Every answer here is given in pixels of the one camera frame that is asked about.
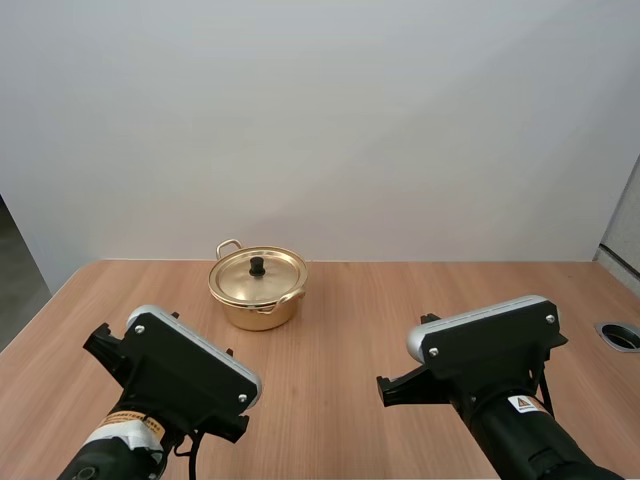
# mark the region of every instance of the wooden table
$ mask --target wooden table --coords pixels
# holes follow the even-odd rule
[[[405,336],[421,314],[532,293],[557,303],[569,338],[547,370],[557,419],[596,463],[640,477],[640,355],[592,327],[640,323],[640,301],[598,264],[312,263],[302,312],[267,332],[225,321],[210,268],[102,261],[76,273],[0,355],[0,478],[56,478],[120,394],[82,344],[102,322],[120,337],[147,303],[180,312],[263,379],[245,436],[205,438],[200,478],[495,478],[453,408],[385,409],[375,378],[416,366]],[[186,480],[186,460],[172,457],[164,478]]]

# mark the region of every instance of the white sticker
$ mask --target white sticker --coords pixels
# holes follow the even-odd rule
[[[536,405],[538,404],[537,400],[525,395],[516,395],[515,397],[509,397],[508,400],[511,402],[511,405],[513,405],[513,407],[518,411],[518,413],[544,411],[538,408],[538,406]]]

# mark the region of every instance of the gray floor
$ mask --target gray floor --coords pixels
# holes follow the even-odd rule
[[[0,198],[0,350],[50,298],[29,249]]]

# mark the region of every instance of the pot lid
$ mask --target pot lid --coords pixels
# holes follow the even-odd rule
[[[220,247],[234,243],[228,241]],[[209,289],[218,300],[243,307],[274,305],[284,295],[304,287],[304,260],[279,247],[240,248],[218,260],[209,274]]]

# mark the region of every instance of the pot handle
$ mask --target pot handle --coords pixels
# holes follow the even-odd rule
[[[242,244],[238,240],[236,240],[235,238],[231,238],[229,240],[225,240],[220,245],[218,245],[218,248],[216,248],[216,258],[218,260],[220,260],[222,258],[222,254],[220,253],[220,250],[223,249],[224,247],[226,247],[227,245],[231,245],[231,244],[234,244],[239,249],[243,248]]]
[[[280,297],[280,300],[278,300],[276,302],[276,304],[273,306],[272,309],[270,309],[270,310],[256,310],[256,312],[258,312],[258,313],[260,313],[262,315],[271,315],[273,312],[278,310],[280,308],[280,306],[282,306],[283,303],[288,302],[290,300],[293,300],[296,297],[304,297],[305,293],[307,293],[307,292],[304,290],[304,288],[299,288],[297,290],[294,290],[293,292],[285,293],[282,297]]]

